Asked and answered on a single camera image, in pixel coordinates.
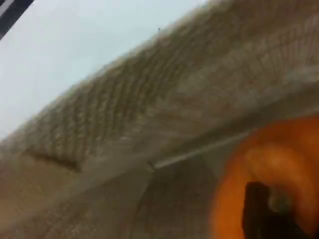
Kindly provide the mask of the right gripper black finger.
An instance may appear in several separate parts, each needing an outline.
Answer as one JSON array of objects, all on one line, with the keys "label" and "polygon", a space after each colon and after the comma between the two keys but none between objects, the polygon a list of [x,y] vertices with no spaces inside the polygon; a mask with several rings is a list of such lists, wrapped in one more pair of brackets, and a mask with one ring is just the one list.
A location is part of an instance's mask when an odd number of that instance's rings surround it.
[{"label": "right gripper black finger", "polygon": [[310,236],[297,223],[289,199],[260,182],[245,186],[241,227],[246,239],[317,239],[319,229]]}]

